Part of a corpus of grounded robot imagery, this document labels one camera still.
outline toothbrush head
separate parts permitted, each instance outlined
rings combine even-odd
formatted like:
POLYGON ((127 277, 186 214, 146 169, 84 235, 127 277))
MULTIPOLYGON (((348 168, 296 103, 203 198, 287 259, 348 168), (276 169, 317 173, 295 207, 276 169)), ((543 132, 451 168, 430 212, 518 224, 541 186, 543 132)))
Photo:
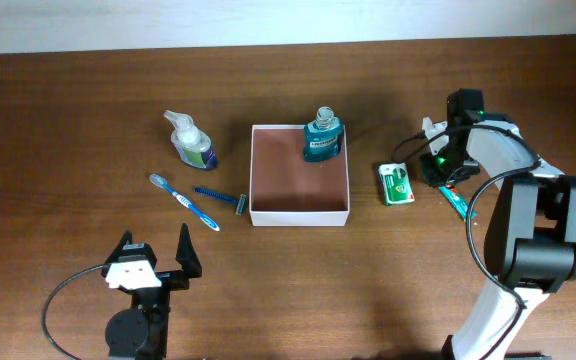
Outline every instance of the toothbrush head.
POLYGON ((157 174, 150 174, 150 182, 153 183, 155 186, 160 187, 163 189, 164 186, 168 184, 166 179, 157 175, 157 174))

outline blue toothbrush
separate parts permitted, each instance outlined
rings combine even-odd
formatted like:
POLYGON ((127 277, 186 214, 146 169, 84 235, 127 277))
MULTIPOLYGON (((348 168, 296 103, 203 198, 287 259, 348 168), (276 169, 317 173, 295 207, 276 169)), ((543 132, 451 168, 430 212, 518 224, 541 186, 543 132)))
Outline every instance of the blue toothbrush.
POLYGON ((217 223, 213 219, 209 218, 206 214, 199 211, 199 209, 197 209, 195 205, 193 205, 190 202, 190 200, 186 199, 184 196, 180 195, 173 188, 168 186, 168 182, 166 181, 166 179, 157 174, 150 174, 150 182, 155 184, 155 186, 157 187, 166 189, 175 199, 177 199, 177 201, 179 201, 181 205, 187 207, 188 209, 190 209, 190 211, 194 212, 195 215, 199 216, 201 221, 203 221, 204 224, 208 225, 209 228, 215 231, 219 231, 219 225, 217 225, 217 223))

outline bottle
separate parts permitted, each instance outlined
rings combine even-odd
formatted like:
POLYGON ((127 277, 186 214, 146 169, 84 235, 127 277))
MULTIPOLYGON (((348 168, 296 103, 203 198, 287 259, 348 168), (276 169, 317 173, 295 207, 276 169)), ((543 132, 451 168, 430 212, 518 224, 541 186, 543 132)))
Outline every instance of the bottle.
POLYGON ((189 115, 166 110, 164 117, 175 127, 170 140, 177 148, 181 160, 202 170, 212 170, 217 167, 217 156, 212 150, 210 138, 197 129, 189 115))
POLYGON ((317 118, 304 126, 304 160, 318 162, 335 157, 339 153, 339 135, 343 132, 341 120, 334 116, 332 109, 320 107, 317 118))

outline teal bottle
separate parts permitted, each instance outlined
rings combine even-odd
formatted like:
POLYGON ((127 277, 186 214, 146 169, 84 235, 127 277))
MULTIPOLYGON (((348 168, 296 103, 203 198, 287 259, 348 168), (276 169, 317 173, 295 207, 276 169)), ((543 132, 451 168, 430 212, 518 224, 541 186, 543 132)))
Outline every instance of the teal bottle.
POLYGON ((317 118, 304 126, 306 146, 304 160, 318 162, 339 154, 339 136, 344 132, 341 120, 332 109, 324 106, 317 111, 317 118))

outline white wall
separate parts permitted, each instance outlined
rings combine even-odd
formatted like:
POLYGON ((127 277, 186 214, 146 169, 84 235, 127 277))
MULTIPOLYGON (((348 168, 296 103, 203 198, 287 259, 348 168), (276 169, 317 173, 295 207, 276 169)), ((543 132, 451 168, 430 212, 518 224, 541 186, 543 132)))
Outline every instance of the white wall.
POLYGON ((576 34, 576 0, 0 0, 0 53, 576 34))

